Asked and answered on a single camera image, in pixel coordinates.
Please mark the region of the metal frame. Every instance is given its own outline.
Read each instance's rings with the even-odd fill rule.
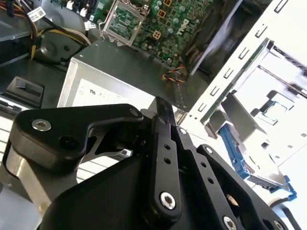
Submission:
[[[185,129],[200,125],[199,122],[207,115],[213,104],[218,100],[224,90],[241,71],[247,60],[257,50],[281,17],[280,12],[289,0],[273,0],[255,25],[251,28],[244,40],[234,51],[212,83],[197,100],[186,118],[181,123]]]

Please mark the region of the screw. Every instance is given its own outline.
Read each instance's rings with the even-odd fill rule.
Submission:
[[[41,214],[44,214],[47,211],[48,205],[46,203],[41,203],[40,206],[38,207],[38,211]]]
[[[165,124],[166,125],[166,121],[163,119],[163,118],[159,118],[159,121],[161,122],[161,123],[163,123],[163,124]]]
[[[180,128],[179,131],[180,131],[182,134],[184,134],[184,135],[187,134],[187,132],[186,132],[183,128]]]
[[[223,222],[228,230],[236,230],[236,224],[229,217],[224,217]]]
[[[176,206],[175,199],[169,193],[163,192],[160,195],[161,204],[169,210],[173,210]]]
[[[36,119],[34,121],[32,121],[32,127],[33,129],[36,129],[38,131],[49,131],[51,129],[51,124],[43,119]]]
[[[134,116],[138,116],[138,112],[136,112],[134,109],[130,109],[130,113]]]
[[[274,220],[274,223],[278,227],[279,230],[283,230],[282,225],[278,221]]]
[[[211,148],[206,147],[205,149],[206,149],[207,153],[209,153],[209,154],[213,154],[213,151],[212,151],[212,149],[211,149]]]

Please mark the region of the label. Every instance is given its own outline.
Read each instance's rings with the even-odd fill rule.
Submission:
[[[125,103],[127,103],[127,101],[117,94],[108,91],[98,85],[95,85],[85,79],[81,79],[72,106]]]
[[[85,26],[85,30],[88,31],[90,29],[95,29],[96,28],[96,24],[92,23],[91,21],[87,21],[84,23]]]
[[[42,17],[44,17],[45,15],[46,15],[46,12],[40,6],[28,13],[29,18],[34,23],[38,21],[39,19],[41,19]]]
[[[185,19],[183,20],[183,23],[181,24],[181,27],[179,28],[177,35],[182,35],[182,33],[184,32],[184,30],[186,29],[187,25],[189,24],[189,20]]]

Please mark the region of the motherboard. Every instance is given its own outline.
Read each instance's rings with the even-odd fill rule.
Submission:
[[[214,0],[138,0],[132,4],[149,6],[138,33],[130,44],[132,47],[144,50],[150,55],[178,67],[182,64],[181,53],[192,38],[207,9]],[[114,32],[128,39],[137,23],[133,14],[117,8],[116,14],[110,13],[113,0],[100,0],[93,21],[103,23],[107,16],[113,17]]]
[[[95,8],[86,11],[86,17],[98,24],[102,36],[111,42],[145,51],[176,68],[213,1],[99,0]],[[75,5],[76,1],[70,0],[66,7]],[[84,14],[85,7],[79,8]]]

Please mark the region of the wire bundle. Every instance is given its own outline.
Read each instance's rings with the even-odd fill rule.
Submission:
[[[62,28],[54,24],[51,20],[49,20],[46,17],[43,17],[42,20],[48,23],[51,26],[51,28],[44,29],[38,32],[35,23],[32,22],[32,20],[29,18],[27,14],[33,10],[29,6],[29,4],[25,0],[20,0],[20,5],[17,5],[16,3],[14,3],[13,6],[15,7],[13,14],[15,16],[23,17],[27,19],[30,24],[31,30],[32,30],[32,33],[31,33],[32,45],[30,48],[30,60],[34,58],[36,47],[38,45],[38,42],[42,39],[42,35],[47,32],[56,33],[56,34],[60,34],[60,35],[69,37],[74,42],[80,44],[81,48],[84,48],[87,45],[91,44],[90,40],[81,32],[72,30],[72,29]],[[7,11],[7,5],[5,1],[0,1],[0,8]]]
[[[163,74],[162,79],[165,80],[165,81],[168,80],[168,81],[177,82],[177,83],[185,83],[186,80],[173,79],[173,78],[169,77],[170,74],[176,73],[182,68],[184,68],[184,65],[181,65],[176,69],[172,69],[169,72],[166,72],[165,74]]]

